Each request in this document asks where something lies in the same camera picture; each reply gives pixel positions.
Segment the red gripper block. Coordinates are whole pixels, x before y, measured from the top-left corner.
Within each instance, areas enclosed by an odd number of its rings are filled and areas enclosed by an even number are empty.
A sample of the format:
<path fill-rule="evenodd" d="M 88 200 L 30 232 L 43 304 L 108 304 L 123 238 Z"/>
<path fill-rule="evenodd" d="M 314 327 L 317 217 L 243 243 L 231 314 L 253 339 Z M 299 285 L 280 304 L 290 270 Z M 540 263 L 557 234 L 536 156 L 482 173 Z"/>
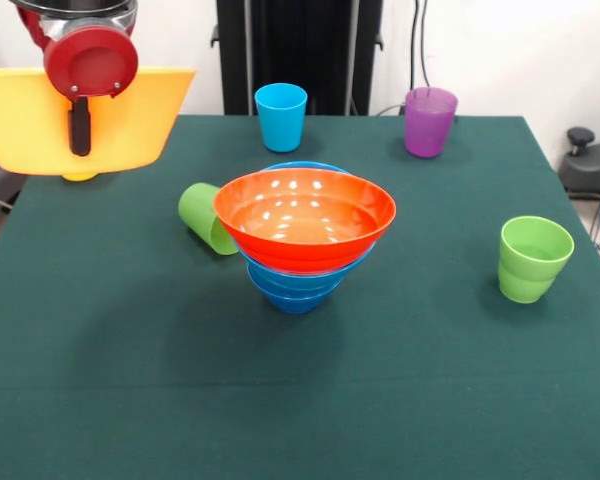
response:
<path fill-rule="evenodd" d="M 138 54 L 131 40 L 135 7 L 19 7 L 17 13 L 54 88 L 76 99 L 68 112 L 69 147 L 91 151 L 87 97 L 116 96 L 134 79 Z"/>

